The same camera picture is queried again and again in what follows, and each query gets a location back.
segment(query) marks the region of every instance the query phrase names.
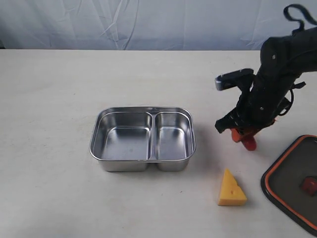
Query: metal lunch box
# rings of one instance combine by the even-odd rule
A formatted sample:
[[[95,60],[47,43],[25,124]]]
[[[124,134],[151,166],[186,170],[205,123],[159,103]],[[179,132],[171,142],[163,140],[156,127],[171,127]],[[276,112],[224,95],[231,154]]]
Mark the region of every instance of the metal lunch box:
[[[102,111],[90,153],[109,172],[186,168],[196,150],[192,116],[182,108],[124,107]]]

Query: white table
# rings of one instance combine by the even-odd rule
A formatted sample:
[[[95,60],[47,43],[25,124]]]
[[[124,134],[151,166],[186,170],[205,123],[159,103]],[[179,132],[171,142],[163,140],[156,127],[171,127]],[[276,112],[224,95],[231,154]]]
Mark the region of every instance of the white table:
[[[245,238],[310,236],[264,196],[260,178],[302,134],[317,134],[316,74],[289,114],[247,151],[214,123],[239,90],[214,78],[260,66],[260,52],[0,51],[0,237]],[[109,173],[89,153],[97,114],[113,106],[177,106],[197,150],[167,173]],[[229,168],[248,197],[219,207]]]

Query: yellow cheese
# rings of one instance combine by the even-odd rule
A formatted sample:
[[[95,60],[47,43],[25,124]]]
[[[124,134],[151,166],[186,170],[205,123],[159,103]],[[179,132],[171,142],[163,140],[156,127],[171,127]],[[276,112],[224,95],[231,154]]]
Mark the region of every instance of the yellow cheese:
[[[225,169],[220,195],[219,195],[219,206],[242,206],[246,203],[247,197],[245,196],[242,189],[239,187],[237,181],[229,171]]]

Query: lid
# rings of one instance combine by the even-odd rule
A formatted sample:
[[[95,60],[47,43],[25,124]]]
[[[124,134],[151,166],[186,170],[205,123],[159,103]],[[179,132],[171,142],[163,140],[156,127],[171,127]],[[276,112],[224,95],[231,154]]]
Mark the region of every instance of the lid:
[[[266,197],[317,236],[317,136],[297,138],[264,173]]]

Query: white fabric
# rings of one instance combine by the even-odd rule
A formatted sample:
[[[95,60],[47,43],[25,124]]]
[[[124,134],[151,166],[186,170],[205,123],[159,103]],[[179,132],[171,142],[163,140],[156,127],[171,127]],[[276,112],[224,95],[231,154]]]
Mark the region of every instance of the white fabric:
[[[315,0],[299,2],[317,16]],[[291,3],[0,0],[0,40],[16,49],[256,50],[297,27],[283,16]]]

